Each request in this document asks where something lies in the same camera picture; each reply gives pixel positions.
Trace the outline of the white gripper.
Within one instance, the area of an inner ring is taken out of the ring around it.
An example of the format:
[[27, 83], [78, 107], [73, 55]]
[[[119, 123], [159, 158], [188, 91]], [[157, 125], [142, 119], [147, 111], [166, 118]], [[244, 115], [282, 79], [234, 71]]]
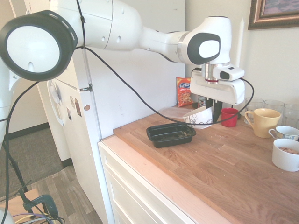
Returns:
[[245, 98], [245, 83], [237, 79], [235, 81], [219, 80], [209, 83], [201, 72], [193, 71], [191, 74], [191, 93], [206, 97], [206, 108], [212, 107], [214, 99], [213, 122], [217, 122], [221, 114], [221, 102], [231, 105], [239, 105]]

